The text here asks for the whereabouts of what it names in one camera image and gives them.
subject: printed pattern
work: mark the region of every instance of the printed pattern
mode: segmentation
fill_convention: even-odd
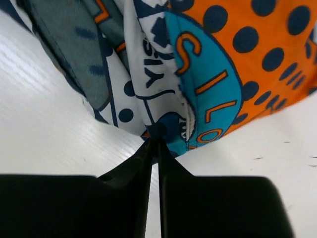
[[[177,73],[198,116],[188,148],[316,90],[315,1],[171,0],[168,7]]]
[[[314,0],[133,0],[124,16],[113,0],[16,3],[0,9],[32,25],[95,119],[174,156],[317,90]]]

